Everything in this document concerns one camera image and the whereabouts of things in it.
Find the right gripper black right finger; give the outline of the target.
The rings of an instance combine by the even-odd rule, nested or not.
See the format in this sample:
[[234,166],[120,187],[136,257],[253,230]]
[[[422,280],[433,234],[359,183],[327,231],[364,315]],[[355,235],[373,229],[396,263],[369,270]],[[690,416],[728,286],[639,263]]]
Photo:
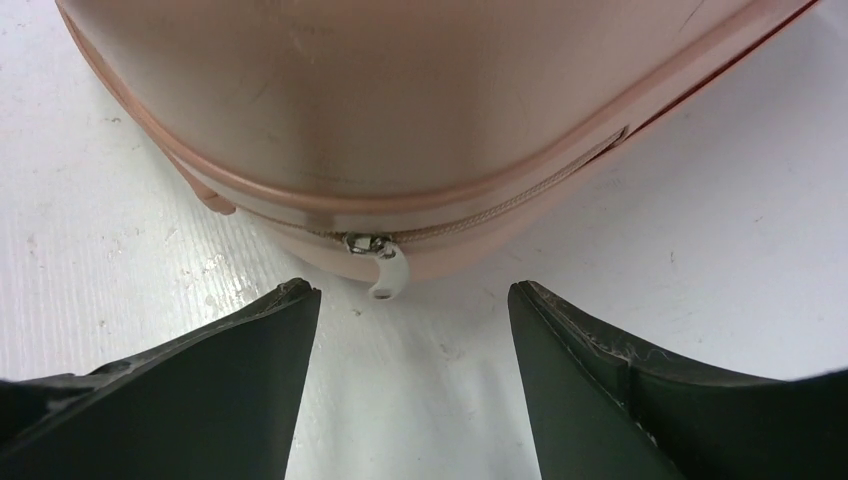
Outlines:
[[508,293],[545,479],[843,479],[847,374],[763,378],[597,319],[542,285]]

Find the pink suitcase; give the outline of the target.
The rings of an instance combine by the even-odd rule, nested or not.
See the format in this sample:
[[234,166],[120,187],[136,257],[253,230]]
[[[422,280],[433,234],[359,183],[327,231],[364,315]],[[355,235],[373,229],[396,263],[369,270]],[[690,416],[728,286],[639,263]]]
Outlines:
[[462,269],[808,1],[61,1],[212,211],[374,299]]

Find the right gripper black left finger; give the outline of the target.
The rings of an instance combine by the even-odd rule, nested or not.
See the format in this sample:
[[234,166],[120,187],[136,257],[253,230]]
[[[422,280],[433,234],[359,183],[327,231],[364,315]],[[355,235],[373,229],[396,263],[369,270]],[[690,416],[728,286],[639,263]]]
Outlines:
[[1,384],[5,479],[282,479],[321,293],[293,279],[85,375]]

